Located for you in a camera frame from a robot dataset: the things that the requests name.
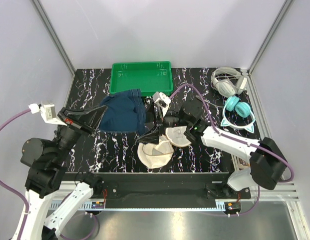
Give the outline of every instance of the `cable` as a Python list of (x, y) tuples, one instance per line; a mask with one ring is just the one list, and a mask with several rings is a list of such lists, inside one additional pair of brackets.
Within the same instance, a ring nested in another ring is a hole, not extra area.
[(221, 78), (225, 78), (227, 80), (232, 80), (232, 79), (238, 79), (237, 76), (215, 76), (216, 79), (221, 79)]
[[(89, 233), (86, 237), (81, 238), (81, 239), (79, 239), (79, 240), (86, 240), (86, 239), (89, 239), (90, 236), (93, 235), (93, 233), (95, 232), (95, 230), (96, 230), (96, 228), (97, 228), (97, 226), (98, 226), (98, 219), (97, 219), (97, 217), (96, 217), (94, 214), (92, 214), (92, 213), (90, 214), (90, 216), (94, 219), (94, 227), (93, 227), (93, 229), (90, 231), (90, 233)], [(74, 239), (71, 239), (71, 238), (68, 238), (68, 237), (64, 236), (63, 234), (60, 234), (60, 236), (61, 236), (63, 239), (65, 239), (65, 240), (74, 240)]]
[(215, 104), (209, 102), (208, 100), (205, 100), (205, 102), (208, 103), (208, 104), (210, 104), (210, 105), (212, 105), (212, 106), (215, 106), (216, 108), (223, 108), (223, 107), (224, 107), (224, 106), (215, 105)]
[(278, 159), (279, 161), (281, 161), (283, 164), (285, 164), (285, 165), (289, 168), (289, 170), (290, 170), (290, 172), (291, 172), (291, 176), (290, 176), (289, 179), (284, 180), (284, 181), (281, 181), (281, 183), (287, 183), (287, 182), (290, 182), (290, 181), (292, 181), (292, 180), (294, 179), (294, 177), (295, 177), (295, 172), (294, 172), (292, 166), (291, 166), (286, 160), (284, 160), (282, 157), (280, 157), (279, 155), (273, 153), (272, 151), (269, 151), (268, 149), (266, 149), (266, 148), (264, 148), (264, 147), (262, 147), (262, 146), (255, 145), (255, 144), (253, 144), (253, 143), (249, 145), (246, 141), (237, 139), (237, 138), (235, 138), (235, 137), (233, 137), (233, 136), (230, 136), (230, 135), (226, 135), (226, 134), (223, 134), (223, 133), (219, 133), (219, 131), (218, 131), (218, 129), (216, 128), (216, 125), (214, 124), (213, 119), (212, 119), (212, 117), (211, 117), (211, 115), (210, 115), (210, 113), (209, 113), (209, 108), (207, 107), (207, 105), (206, 105), (206, 103), (205, 103), (205, 100), (204, 100), (203, 96), (200, 94), (200, 92), (199, 92), (193, 85), (191, 85), (191, 84), (189, 84), (189, 83), (184, 83), (184, 84), (182, 84), (180, 87), (177, 88), (177, 90), (176, 90), (169, 98), (172, 100), (172, 99), (174, 98), (174, 96), (175, 96), (183, 87), (186, 87), (186, 86), (192, 88), (192, 89), (198, 94), (198, 96), (200, 97), (200, 100), (203, 102), (203, 105), (204, 105), (204, 107), (205, 107), (205, 110), (206, 110), (206, 113), (207, 113), (207, 115), (208, 115), (208, 118), (209, 118), (209, 121), (210, 121), (210, 123), (211, 123), (211, 126), (212, 126), (213, 130), (214, 130), (216, 133), (218, 133), (219, 135), (221, 135), (221, 136), (223, 136), (223, 137), (225, 137), (225, 138), (228, 138), (228, 139), (231, 139), (231, 140), (233, 140), (233, 141), (239, 142), (239, 143), (241, 143), (241, 144), (248, 145), (248, 146), (252, 146), (252, 147), (254, 147), (254, 148), (260, 149), (261, 151), (264, 151), (264, 152), (270, 154), (271, 156), (275, 157), (276, 159)]
[(103, 189), (103, 195), (104, 195), (104, 207), (105, 207), (106, 206), (107, 189)]
[(241, 199), (241, 193), (239, 192), (239, 193), (238, 193), (238, 198), (237, 198), (237, 201), (236, 201), (236, 202), (239, 203), (240, 199)]
[[(72, 192), (70, 192), (69, 194), (66, 195), (66, 197), (64, 197), (64, 199), (61, 201), (61, 204), (66, 200), (66, 198), (68, 198), (69, 195), (71, 195), (71, 193), (72, 193)], [(96, 217), (94, 214), (92, 214), (92, 213), (90, 214), (90, 216), (92, 216), (92, 217), (94, 218), (94, 227), (93, 227), (93, 229), (90, 231), (90, 233), (89, 233), (86, 237), (84, 237), (84, 238), (82, 238), (82, 239), (80, 239), (80, 240), (89, 239), (90, 236), (92, 236), (92, 234), (95, 232), (95, 230), (96, 230), (96, 228), (97, 228), (97, 226), (98, 226), (98, 219), (97, 219), (97, 217)], [(60, 237), (63, 238), (63, 239), (65, 239), (65, 240), (74, 240), (74, 239), (65, 237), (63, 234), (60, 234)]]
[[(24, 110), (24, 111), (21, 111), (20, 113), (16, 114), (15, 116), (11, 117), (10, 119), (8, 119), (6, 122), (4, 122), (1, 126), (0, 126), (0, 131), (6, 127), (8, 124), (10, 124), (12, 121), (14, 121), (16, 118), (26, 114), (30, 112), (30, 109), (27, 109), (27, 110)], [(23, 200), (24, 204), (25, 204), (25, 213), (24, 213), (24, 218), (21, 222), (21, 226), (20, 226), (20, 229), (19, 229), (19, 233), (17, 235), (17, 239), (19, 240), (21, 238), (21, 235), (23, 233), (23, 230), (24, 230), (24, 227), (25, 227), (25, 224), (26, 224), (26, 220), (27, 220), (27, 216), (28, 216), (28, 212), (29, 212), (29, 204), (28, 204), (28, 201), (27, 199), (20, 193), (18, 192), (17, 190), (13, 189), (12, 187), (6, 185), (5, 183), (3, 183), (1, 180), (0, 180), (0, 185), (7, 189), (8, 191), (12, 192), (13, 194), (17, 195), (20, 199)]]
[(81, 173), (81, 174), (84, 174), (82, 171), (78, 171), (75, 175), (75, 179), (74, 179), (74, 183), (75, 183), (75, 186), (77, 186), (78, 183), (76, 183), (76, 178), (78, 176), (78, 174)]

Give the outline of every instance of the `white headphones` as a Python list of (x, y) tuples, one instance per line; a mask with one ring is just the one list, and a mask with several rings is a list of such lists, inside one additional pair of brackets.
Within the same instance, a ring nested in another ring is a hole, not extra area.
[[(236, 85), (230, 79), (237, 79)], [(240, 72), (231, 67), (220, 67), (211, 75), (211, 87), (216, 89), (222, 96), (229, 98), (235, 94), (241, 94), (246, 87), (248, 79), (242, 76)]]

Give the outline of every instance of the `green plastic tray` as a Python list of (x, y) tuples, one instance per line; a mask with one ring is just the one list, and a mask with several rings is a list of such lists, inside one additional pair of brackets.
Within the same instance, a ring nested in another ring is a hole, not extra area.
[(169, 61), (114, 63), (111, 70), (111, 94), (129, 89), (140, 89), (143, 97), (173, 91), (173, 79)]

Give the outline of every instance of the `white wall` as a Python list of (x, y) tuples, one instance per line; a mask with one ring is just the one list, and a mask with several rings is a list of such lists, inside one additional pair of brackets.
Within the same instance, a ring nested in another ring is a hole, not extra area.
[[(54, 101), (60, 109), (70, 83), (31, 1), (0, 0), (0, 125), (41, 100)], [(0, 179), (24, 193), (28, 167), (20, 163), (21, 147), (31, 137), (51, 139), (54, 129), (28, 113), (2, 130)], [(13, 236), (22, 207), (18, 197), (0, 187), (0, 240)]]
[(310, 0), (293, 3), (253, 79), (272, 137), (295, 169), (310, 225)]
[(248, 68), (284, 0), (41, 0), (76, 68)]

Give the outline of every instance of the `black bar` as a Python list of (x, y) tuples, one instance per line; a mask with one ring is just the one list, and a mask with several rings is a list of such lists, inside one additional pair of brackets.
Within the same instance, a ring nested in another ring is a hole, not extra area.
[[(106, 207), (120, 208), (215, 208), (207, 199), (207, 183), (227, 182), (229, 173), (95, 173), (107, 190)], [(64, 181), (74, 181), (67, 172)], [(250, 193), (241, 191), (242, 199)]]

